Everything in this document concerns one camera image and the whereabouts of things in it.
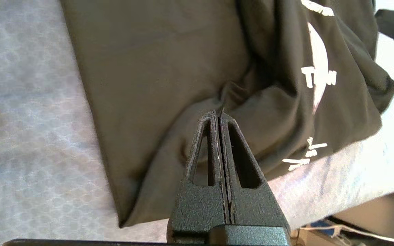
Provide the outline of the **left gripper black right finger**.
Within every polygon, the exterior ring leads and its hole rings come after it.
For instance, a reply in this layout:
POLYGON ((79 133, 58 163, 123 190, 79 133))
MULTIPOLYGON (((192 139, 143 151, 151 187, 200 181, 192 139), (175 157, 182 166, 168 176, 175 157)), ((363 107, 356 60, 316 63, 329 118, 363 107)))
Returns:
POLYGON ((290 231, 278 201, 233 117, 219 117, 228 223, 282 228, 290 231))

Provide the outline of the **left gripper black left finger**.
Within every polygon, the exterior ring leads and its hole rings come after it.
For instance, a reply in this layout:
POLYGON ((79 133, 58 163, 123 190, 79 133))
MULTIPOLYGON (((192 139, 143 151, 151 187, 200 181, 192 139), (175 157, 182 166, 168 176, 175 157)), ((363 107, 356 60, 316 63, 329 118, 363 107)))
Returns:
POLYGON ((226 189, 219 134, 219 116, 211 110, 198 122, 186 170, 167 225, 169 240, 206 240, 209 231, 226 225, 226 189), (207 186, 195 184, 202 140, 207 138, 207 186))

